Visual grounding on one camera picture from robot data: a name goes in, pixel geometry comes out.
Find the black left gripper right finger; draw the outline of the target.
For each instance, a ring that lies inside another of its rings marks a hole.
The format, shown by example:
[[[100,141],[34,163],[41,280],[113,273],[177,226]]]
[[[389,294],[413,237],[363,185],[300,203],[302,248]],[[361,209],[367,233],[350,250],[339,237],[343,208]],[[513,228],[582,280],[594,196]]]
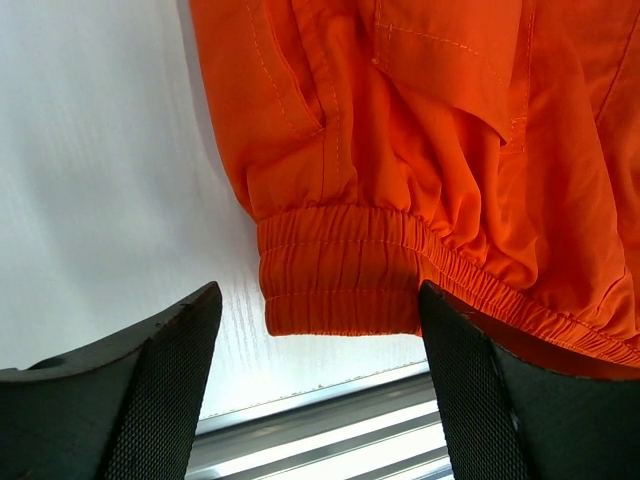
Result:
[[[535,366],[428,282],[418,308],[455,478],[638,478],[638,380]]]

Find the orange shorts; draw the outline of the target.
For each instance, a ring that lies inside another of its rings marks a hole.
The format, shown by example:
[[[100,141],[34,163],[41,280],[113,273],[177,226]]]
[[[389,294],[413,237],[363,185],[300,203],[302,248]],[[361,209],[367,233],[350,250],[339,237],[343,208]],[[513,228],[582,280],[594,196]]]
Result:
[[[638,376],[637,2],[190,10],[271,335],[418,335],[430,283],[532,363]]]

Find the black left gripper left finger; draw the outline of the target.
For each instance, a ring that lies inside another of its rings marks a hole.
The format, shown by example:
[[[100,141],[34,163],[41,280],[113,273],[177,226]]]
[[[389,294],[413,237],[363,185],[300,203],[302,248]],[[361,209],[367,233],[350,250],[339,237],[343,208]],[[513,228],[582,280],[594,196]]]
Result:
[[[2,478],[184,478],[221,314],[210,282],[91,344],[2,370]]]

